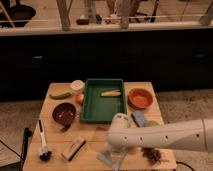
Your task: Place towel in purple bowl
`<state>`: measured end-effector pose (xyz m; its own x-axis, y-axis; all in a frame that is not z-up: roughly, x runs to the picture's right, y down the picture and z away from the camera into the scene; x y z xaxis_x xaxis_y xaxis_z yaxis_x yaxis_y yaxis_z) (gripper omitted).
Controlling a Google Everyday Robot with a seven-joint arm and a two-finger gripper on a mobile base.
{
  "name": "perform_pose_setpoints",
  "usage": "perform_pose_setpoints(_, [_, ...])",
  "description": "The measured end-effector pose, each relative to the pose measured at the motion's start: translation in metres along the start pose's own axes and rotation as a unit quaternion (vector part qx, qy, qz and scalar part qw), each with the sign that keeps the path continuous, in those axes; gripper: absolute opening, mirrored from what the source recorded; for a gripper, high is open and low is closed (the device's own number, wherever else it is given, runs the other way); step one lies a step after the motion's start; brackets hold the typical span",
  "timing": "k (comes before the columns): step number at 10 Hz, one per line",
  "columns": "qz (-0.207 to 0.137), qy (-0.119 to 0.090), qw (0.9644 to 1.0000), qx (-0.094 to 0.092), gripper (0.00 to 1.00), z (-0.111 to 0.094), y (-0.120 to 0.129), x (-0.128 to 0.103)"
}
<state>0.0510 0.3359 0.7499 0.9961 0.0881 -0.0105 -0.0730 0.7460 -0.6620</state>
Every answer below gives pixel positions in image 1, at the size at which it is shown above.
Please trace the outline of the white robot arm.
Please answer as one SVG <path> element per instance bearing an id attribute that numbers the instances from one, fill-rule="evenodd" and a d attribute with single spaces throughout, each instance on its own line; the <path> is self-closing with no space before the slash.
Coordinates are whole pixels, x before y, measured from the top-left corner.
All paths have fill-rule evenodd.
<path id="1" fill-rule="evenodd" d="M 131 127 L 129 117 L 118 113 L 108 130 L 107 141 L 116 149 L 145 147 L 213 153 L 213 119 Z"/>

